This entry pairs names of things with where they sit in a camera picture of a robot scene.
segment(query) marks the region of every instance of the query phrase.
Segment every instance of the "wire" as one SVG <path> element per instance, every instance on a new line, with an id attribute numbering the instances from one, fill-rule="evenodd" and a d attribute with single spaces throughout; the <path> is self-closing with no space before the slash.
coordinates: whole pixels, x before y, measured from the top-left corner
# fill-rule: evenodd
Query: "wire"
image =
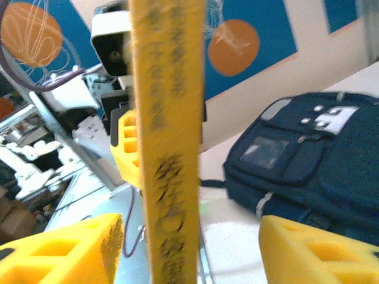
<path id="1" fill-rule="evenodd" d="M 56 213 L 56 212 L 58 212 L 58 211 L 60 211 L 60 210 L 62 210 L 62 209 L 64 209 L 64 208 L 66 208 L 66 207 L 68 207 L 68 206 L 74 204 L 75 202 L 78 202 L 79 200 L 81 200 L 81 199 L 87 197 L 88 195 L 93 194 L 94 192 L 96 192 L 96 191 L 98 191 L 98 190 L 100 190 L 100 189 L 102 189 L 102 188 L 103 188 L 103 186 L 99 187 L 98 189 L 96 189 L 96 190 L 94 190 L 94 191 L 92 191 L 92 192 L 90 192 L 90 193 L 88 193 L 88 194 L 86 194 L 86 195 L 84 195 L 84 196 L 82 196 L 82 197 L 80 197 L 80 198 L 74 200 L 74 201 L 71 201 L 70 203 L 68 203 L 68 204 L 66 204 L 66 205 L 64 205 L 64 206 L 62 206 L 62 207 L 59 207 L 58 209 L 55 209 L 54 213 Z M 123 240 L 123 256 L 124 256 L 125 258 L 127 258 L 127 259 L 128 259 L 129 257 L 131 257 L 131 256 L 134 254 L 134 252 L 136 251 L 137 245 L 138 245 L 138 243 L 139 243 L 139 241 L 140 241 L 140 239 L 141 239 L 141 236 L 142 236 L 142 234 L 143 234 L 143 232 L 144 232 L 144 230 L 145 230 L 145 228 L 146 228 L 145 225 L 142 226 L 142 228 L 141 228 L 140 231 L 138 232 L 137 238 L 136 238 L 136 240 L 135 240 L 133 246 L 131 247 L 130 252 L 128 252 L 128 251 L 127 251 L 127 243 L 126 243 L 126 240 L 127 240 L 127 229 L 128 229 L 129 222 L 130 222 L 131 212 L 133 211 L 134 202 L 135 202 L 135 199 L 136 199 L 136 191 L 135 191 L 134 186 L 131 186 L 130 189 L 131 189 L 130 206 L 129 206 L 129 210 L 128 210 L 128 213 L 127 213 L 127 215 L 126 215 L 126 219 L 125 219 L 125 225 L 124 225 L 124 233 L 125 233 L 125 237 L 124 237 L 124 240 Z M 92 218 L 92 215 L 87 215 L 86 217 L 82 218 L 81 221 L 83 221 L 83 220 L 85 220 L 85 219 L 88 219 L 88 218 Z"/>
<path id="2" fill-rule="evenodd" d="M 134 186 L 130 186 L 131 188 L 131 198 L 130 198 L 130 206 L 129 206 L 129 211 L 128 211 L 128 214 L 126 215 L 126 219 L 125 219 L 125 226 L 124 226 L 124 234 L 125 234 L 125 237 L 124 237 L 124 241 L 123 241 L 123 256 L 125 258 L 129 258 L 133 255 L 134 251 L 136 250 L 137 248 L 137 245 L 138 245 L 138 242 L 139 240 L 141 239 L 141 236 L 144 232 L 144 229 L 146 226 L 142 226 L 142 228 L 140 229 L 140 231 L 138 232 L 138 235 L 137 235 L 137 238 L 136 238 L 136 241 L 134 242 L 133 246 L 131 247 L 131 250 L 130 252 L 128 253 L 127 252 L 127 247 L 126 247 L 126 239 L 127 239 L 127 229 L 128 229 L 128 226 L 129 226 L 129 221 L 130 221 L 130 217 L 131 217 L 131 212 L 133 210 L 133 207 L 134 207 L 134 202 L 135 202 L 135 199 L 136 199 L 136 190 L 134 188 Z"/>
<path id="3" fill-rule="evenodd" d="M 104 187 L 104 185 L 100 186 L 99 188 L 95 189 L 94 191 L 91 191 L 90 193 L 88 193 L 88 194 L 86 194 L 86 195 L 83 195 L 82 197 L 80 197 L 80 198 L 78 198 L 78 199 L 76 199 L 76 200 L 74 200 L 74 201 L 71 201 L 70 203 L 67 203 L 66 205 L 64 205 L 64 206 L 62 206 L 62 207 L 59 207 L 58 209 L 55 209 L 54 213 L 56 213 L 56 212 L 58 212 L 58 211 L 60 211 L 60 210 L 62 210 L 62 209 L 65 209 L 66 207 L 68 207 L 68 206 L 74 204 L 75 202 L 78 202 L 79 200 L 81 200 L 81 199 L 87 197 L 88 195 L 91 195 L 91 194 L 95 193 L 96 191 L 99 191 L 99 190 L 102 189 L 103 187 Z"/>
<path id="4" fill-rule="evenodd" d="M 93 74 L 93 73 L 95 73 L 95 72 L 97 72 L 97 71 L 99 71 L 101 69 L 102 69 L 102 64 L 99 63 L 99 64 L 97 64 L 97 65 L 95 65 L 95 66 L 93 66 L 93 67 L 91 67 L 89 69 L 86 69 L 86 71 L 82 75 L 90 75 L 90 74 Z M 55 76 L 54 79 L 53 78 L 47 79 L 46 81 L 44 81 L 42 83 L 42 85 L 46 86 L 46 85 L 49 85 L 49 84 L 51 84 L 51 83 L 53 83 L 55 81 L 62 80 L 62 79 L 65 78 L 66 75 L 67 75 L 67 73 L 64 73 L 64 74 Z"/>
<path id="5" fill-rule="evenodd" d="M 1 33 L 1 27 L 2 27 L 1 22 L 3 20 L 4 14 L 5 14 L 5 10 L 6 10 L 7 6 L 8 6 L 8 1 L 7 0 L 0 0 L 0 33 Z M 16 72 L 14 72 L 14 70 L 12 69 L 12 67 L 8 63 L 7 58 L 5 57 L 3 49 L 5 49 L 5 46 L 3 45 L 2 41 L 1 41 L 0 42 L 0 65 L 3 68 L 4 72 L 13 81 L 15 81 L 17 84 L 19 84 L 20 86 L 22 86 L 24 88 L 27 88 L 27 89 L 29 89 L 31 91 L 34 91 L 34 92 L 48 92 L 48 91 L 52 91 L 52 90 L 54 90 L 54 89 L 62 86 L 63 84 L 67 83 L 71 79 L 73 79 L 73 78 L 75 78 L 75 77 L 77 77 L 77 76 L 79 76 L 81 74 L 85 74 L 86 73 L 86 69 L 80 67 L 80 68 L 78 68 L 75 71 L 67 72 L 67 73 L 61 75 L 60 79 L 58 81 L 51 82 L 50 84 L 48 84 L 46 86 L 43 86 L 43 85 L 42 86 L 37 86 L 36 84 L 26 82 L 18 74 L 16 74 Z"/>
<path id="6" fill-rule="evenodd" d="M 86 217 L 83 217 L 83 218 L 81 219 L 81 221 L 84 221 L 84 220 L 86 220 L 86 219 L 90 219 L 90 218 L 92 218 L 92 215 L 87 215 Z"/>

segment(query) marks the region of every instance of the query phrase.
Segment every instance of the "security camera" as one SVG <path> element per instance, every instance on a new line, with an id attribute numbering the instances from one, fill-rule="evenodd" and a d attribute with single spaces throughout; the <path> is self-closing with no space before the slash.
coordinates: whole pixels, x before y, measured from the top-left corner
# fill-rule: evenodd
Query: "security camera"
<path id="1" fill-rule="evenodd" d="M 94 11 L 91 44 L 104 69 L 111 76 L 128 75 L 130 56 L 124 56 L 124 44 L 130 44 L 130 12 L 120 1 Z"/>

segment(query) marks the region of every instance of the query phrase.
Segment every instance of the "white line drawing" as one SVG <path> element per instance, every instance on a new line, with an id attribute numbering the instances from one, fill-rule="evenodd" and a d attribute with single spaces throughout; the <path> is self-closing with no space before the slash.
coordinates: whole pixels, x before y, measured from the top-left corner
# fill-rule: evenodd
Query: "white line drawing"
<path id="1" fill-rule="evenodd" d="M 11 0 L 10 3 L 17 3 L 18 1 Z M 19 6 L 9 6 L 11 8 L 11 15 L 6 15 L 3 19 L 3 31 L 8 35 L 8 41 L 2 40 L 7 46 L 11 46 L 13 50 L 17 50 L 19 54 L 22 54 L 23 58 L 27 59 L 28 62 L 34 62 L 40 67 L 30 67 L 24 62 L 17 60 L 17 62 L 23 66 L 26 74 L 30 77 L 36 71 L 41 70 L 42 75 L 35 82 L 36 84 L 42 84 L 45 80 L 49 79 L 52 73 L 60 75 L 71 71 L 69 66 L 78 65 L 81 66 L 81 60 L 79 58 L 78 52 L 74 48 L 73 44 L 55 27 L 52 27 L 47 23 L 47 16 L 49 10 L 49 0 L 33 0 L 33 8 L 29 11 L 21 8 Z M 41 8 L 46 13 L 44 13 L 42 18 L 37 16 L 37 8 Z M 26 20 L 26 33 L 25 37 L 20 32 L 19 19 L 23 18 Z M 36 28 L 39 28 L 38 34 L 35 38 L 31 36 L 36 32 Z M 58 46 L 54 40 L 49 36 L 44 36 L 44 31 L 49 30 L 50 33 L 60 35 L 62 37 L 62 46 Z M 44 52 L 48 49 L 47 56 L 45 58 L 39 58 L 40 50 L 43 46 Z M 59 54 L 59 61 L 63 61 L 60 67 L 51 70 L 49 68 L 49 62 L 53 58 L 57 57 Z"/>
<path id="2" fill-rule="evenodd" d="M 223 0 L 207 1 L 207 15 L 205 16 L 204 24 L 205 39 L 211 39 L 213 35 L 217 33 L 217 43 L 223 40 L 238 56 L 242 56 L 244 48 L 249 46 L 250 43 L 237 38 L 233 32 L 224 25 L 223 5 Z"/>

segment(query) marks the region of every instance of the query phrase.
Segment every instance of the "white tabletop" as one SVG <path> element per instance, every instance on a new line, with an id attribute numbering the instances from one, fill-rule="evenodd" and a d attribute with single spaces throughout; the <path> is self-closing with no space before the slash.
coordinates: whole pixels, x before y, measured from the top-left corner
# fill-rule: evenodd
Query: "white tabletop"
<path id="1" fill-rule="evenodd" d="M 379 63 L 326 91 L 353 91 L 379 96 Z M 223 179 L 222 164 L 239 136 L 200 155 L 202 179 Z M 223 189 L 202 188 L 200 202 L 201 223 L 215 284 L 267 283 L 258 243 L 259 220 L 228 200 Z"/>

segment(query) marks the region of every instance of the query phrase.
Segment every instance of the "yellow wooden stick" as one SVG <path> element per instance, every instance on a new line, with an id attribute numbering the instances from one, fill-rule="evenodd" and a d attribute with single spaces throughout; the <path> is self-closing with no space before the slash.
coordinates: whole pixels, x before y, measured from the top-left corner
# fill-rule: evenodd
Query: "yellow wooden stick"
<path id="1" fill-rule="evenodd" d="M 154 284 L 196 283 L 203 0 L 131 0 L 139 168 Z"/>

